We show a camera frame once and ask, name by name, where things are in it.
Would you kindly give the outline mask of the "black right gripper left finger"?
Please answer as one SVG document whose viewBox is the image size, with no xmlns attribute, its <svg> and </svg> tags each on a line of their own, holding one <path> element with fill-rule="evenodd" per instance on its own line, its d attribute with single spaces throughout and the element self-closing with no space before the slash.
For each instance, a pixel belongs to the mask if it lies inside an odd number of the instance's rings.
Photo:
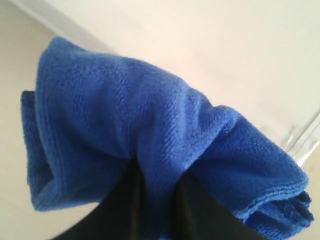
<svg viewBox="0 0 320 240">
<path fill-rule="evenodd" d="M 119 183 L 86 217 L 55 240 L 139 240 L 143 176 L 132 161 Z"/>
</svg>

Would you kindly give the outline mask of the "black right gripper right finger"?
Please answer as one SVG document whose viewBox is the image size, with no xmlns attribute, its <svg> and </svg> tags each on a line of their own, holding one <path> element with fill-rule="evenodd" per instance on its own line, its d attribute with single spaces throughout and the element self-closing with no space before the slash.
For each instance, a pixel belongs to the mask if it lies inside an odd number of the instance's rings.
<svg viewBox="0 0 320 240">
<path fill-rule="evenodd" d="M 220 205 L 187 172 L 175 188 L 172 239 L 259 240 L 260 234 Z"/>
</svg>

